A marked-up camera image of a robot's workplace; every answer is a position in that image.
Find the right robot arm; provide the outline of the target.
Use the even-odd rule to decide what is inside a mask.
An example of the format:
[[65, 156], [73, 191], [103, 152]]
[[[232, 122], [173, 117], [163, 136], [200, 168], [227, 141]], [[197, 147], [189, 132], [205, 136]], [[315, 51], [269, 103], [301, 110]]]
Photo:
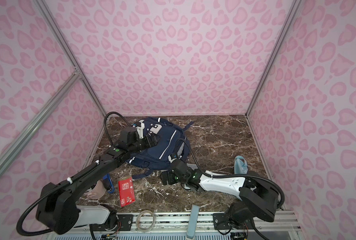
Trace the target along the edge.
[[160, 174], [163, 185], [181, 184], [194, 192], [220, 192], [235, 196], [239, 202], [225, 212], [226, 223], [232, 228], [259, 218], [274, 222], [277, 209], [285, 201], [283, 190], [273, 181], [257, 174], [222, 175], [201, 169], [192, 169], [181, 160], [174, 160], [171, 169]]

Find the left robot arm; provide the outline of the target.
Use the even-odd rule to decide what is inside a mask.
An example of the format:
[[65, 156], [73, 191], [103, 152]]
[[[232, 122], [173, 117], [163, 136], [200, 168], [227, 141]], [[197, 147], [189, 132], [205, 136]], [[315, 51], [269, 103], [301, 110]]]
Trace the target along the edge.
[[59, 184], [47, 184], [42, 189], [36, 219], [57, 234], [65, 234], [73, 227], [101, 225], [110, 230], [118, 225], [116, 210], [95, 206], [90, 213], [77, 206], [79, 198], [106, 174], [143, 150], [155, 147], [161, 137], [153, 132], [140, 137], [134, 127], [124, 128], [114, 145], [97, 157], [80, 173]]

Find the pink pen cup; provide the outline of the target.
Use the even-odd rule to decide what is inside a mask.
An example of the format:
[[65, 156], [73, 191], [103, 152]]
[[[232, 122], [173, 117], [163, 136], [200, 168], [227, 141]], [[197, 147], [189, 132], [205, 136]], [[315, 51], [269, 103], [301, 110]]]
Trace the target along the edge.
[[92, 186], [87, 192], [86, 192], [86, 196], [89, 199], [92, 200], [98, 200], [100, 198], [102, 198], [105, 193], [107, 192], [103, 182], [101, 180], [97, 181], [97, 183]]

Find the teal pencil pouch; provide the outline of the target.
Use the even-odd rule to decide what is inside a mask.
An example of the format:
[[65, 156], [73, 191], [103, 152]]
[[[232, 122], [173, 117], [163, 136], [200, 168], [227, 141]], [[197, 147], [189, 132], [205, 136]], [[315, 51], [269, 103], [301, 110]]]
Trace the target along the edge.
[[244, 157], [236, 156], [234, 158], [234, 174], [247, 174], [248, 172], [248, 164]]

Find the red booklet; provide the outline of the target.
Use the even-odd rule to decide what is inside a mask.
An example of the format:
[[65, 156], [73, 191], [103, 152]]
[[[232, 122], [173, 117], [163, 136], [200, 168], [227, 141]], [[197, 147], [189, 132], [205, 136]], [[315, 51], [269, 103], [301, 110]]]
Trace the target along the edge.
[[126, 177], [121, 178], [118, 181], [119, 185], [119, 196], [120, 196], [120, 205], [121, 207], [125, 207], [130, 205], [136, 201], [135, 190], [133, 185], [133, 178]]

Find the aluminium frame strut left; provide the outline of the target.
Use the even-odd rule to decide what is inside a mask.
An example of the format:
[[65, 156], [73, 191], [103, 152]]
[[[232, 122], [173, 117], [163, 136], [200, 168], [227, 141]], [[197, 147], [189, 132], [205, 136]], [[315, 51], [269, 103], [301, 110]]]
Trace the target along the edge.
[[75, 71], [0, 155], [0, 178], [80, 79], [81, 73]]

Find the navy blue student backpack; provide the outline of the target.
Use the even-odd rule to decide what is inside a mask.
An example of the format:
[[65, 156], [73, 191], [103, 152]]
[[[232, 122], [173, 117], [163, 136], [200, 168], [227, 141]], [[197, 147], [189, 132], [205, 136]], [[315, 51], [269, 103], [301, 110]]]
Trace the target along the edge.
[[185, 132], [194, 122], [181, 128], [163, 118], [148, 117], [142, 120], [145, 123], [144, 135], [154, 133], [160, 136], [160, 140], [157, 146], [143, 150], [127, 161], [130, 165], [147, 169], [143, 174], [133, 175], [134, 180], [146, 178], [157, 170], [169, 170], [175, 159], [188, 162], [190, 143]]

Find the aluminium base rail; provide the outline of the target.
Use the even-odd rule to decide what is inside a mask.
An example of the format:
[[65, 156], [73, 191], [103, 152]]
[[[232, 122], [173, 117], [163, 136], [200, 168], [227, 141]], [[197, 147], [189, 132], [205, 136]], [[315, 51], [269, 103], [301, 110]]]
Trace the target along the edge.
[[[98, 240], [186, 240], [186, 231], [190, 212], [155, 213], [154, 217], [144, 216], [136, 221], [137, 213], [124, 213], [121, 216], [131, 215], [132, 226], [130, 230], [98, 232]], [[249, 240], [259, 240], [258, 233], [248, 226], [247, 230], [222, 230], [214, 228], [214, 212], [200, 212], [195, 231], [195, 240], [240, 240], [243, 234]], [[300, 229], [299, 222], [292, 211], [279, 211], [273, 223], [254, 219], [256, 228], [270, 240], [303, 240], [305, 237]]]

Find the grey-blue bar on rail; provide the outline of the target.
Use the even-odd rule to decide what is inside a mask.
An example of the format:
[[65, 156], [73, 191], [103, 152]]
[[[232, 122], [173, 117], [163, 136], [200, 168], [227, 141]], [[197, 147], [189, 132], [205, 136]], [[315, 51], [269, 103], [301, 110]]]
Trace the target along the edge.
[[193, 240], [195, 237], [196, 225], [198, 221], [200, 207], [197, 205], [193, 205], [190, 212], [190, 217], [188, 221], [187, 231], [186, 231], [186, 239]]

